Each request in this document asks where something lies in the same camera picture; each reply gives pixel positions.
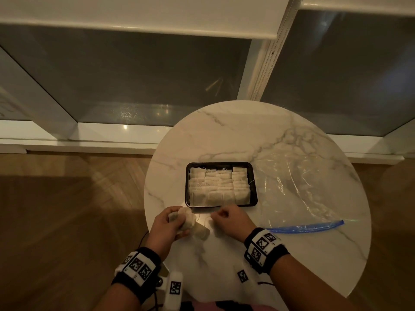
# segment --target blue plastic strip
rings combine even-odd
[[[278,228],[266,228],[267,230],[273,233],[313,233],[319,231],[326,231],[341,225],[344,225],[343,220],[332,221],[330,223],[321,223],[321,224],[311,224],[303,226],[288,226],[288,227],[278,227]]]

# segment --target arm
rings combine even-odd
[[[211,214],[226,235],[244,242],[256,225],[237,205]],[[280,257],[271,268],[271,280],[290,310],[331,311],[356,308],[291,255]]]
[[[166,259],[171,245],[175,240],[189,235],[189,230],[180,232],[179,234],[177,233],[185,222],[185,215],[180,214],[175,221],[169,223],[169,214],[179,209],[180,206],[168,207],[154,219],[145,247],[153,251],[155,256],[158,256],[159,262]],[[114,283],[101,298],[98,305],[94,308],[94,311],[139,310],[146,297],[151,296],[156,291],[156,286],[153,283],[149,284],[146,280],[143,286],[136,288],[136,290],[141,293],[139,295],[141,302],[137,295],[127,286]]]

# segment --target person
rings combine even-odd
[[[169,254],[172,243],[175,240],[189,235],[189,231],[177,234],[179,228],[185,222],[185,216],[179,216],[175,221],[169,223],[169,214],[178,211],[179,209],[180,206],[168,207],[156,216],[145,246],[136,251],[139,253],[137,257],[140,257],[142,261],[146,261],[147,258],[150,258],[151,260],[146,261],[149,265],[161,265],[161,262],[164,261]],[[255,240],[255,238],[258,239],[258,235],[263,236],[264,234],[268,234],[266,230],[257,228],[246,212],[237,205],[223,206],[220,210],[212,213],[211,218],[226,235],[245,243],[247,249],[253,247],[250,245],[250,242]],[[268,236],[268,238],[270,240],[275,239],[271,236]],[[278,247],[280,247],[278,251],[271,251],[268,254],[264,266],[267,265],[267,260],[270,258],[271,253],[279,253],[273,255],[273,259],[270,261],[271,263],[267,268],[267,272],[290,311],[357,310],[349,300],[344,298],[307,269],[307,267],[298,262],[288,253],[283,245],[275,246],[275,248]],[[157,277],[154,277],[154,280],[151,282],[149,281],[149,276],[148,280],[146,280],[142,286],[139,286],[125,274],[130,272],[126,271],[126,269],[122,272],[122,268],[126,266],[125,263],[128,261],[127,259],[123,262],[124,264],[120,265],[118,268],[117,276],[114,278],[111,287],[94,309],[95,311],[139,310],[145,299],[155,292]],[[128,264],[130,267],[135,266],[134,263],[129,262]],[[154,272],[151,272],[150,275],[154,274],[154,276],[156,276],[158,271],[157,267],[154,267]],[[234,306],[232,310],[237,310],[237,306],[238,304],[236,304],[236,307]],[[241,310],[249,310],[249,308],[246,308],[246,305],[239,306],[241,307]]]

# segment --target stack of tea bags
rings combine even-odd
[[[232,170],[190,168],[191,206],[246,205],[251,199],[247,169]]]

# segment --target wooden floor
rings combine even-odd
[[[147,231],[150,156],[0,155],[0,310],[90,310]],[[355,165],[373,238],[350,299],[415,307],[415,161]]]

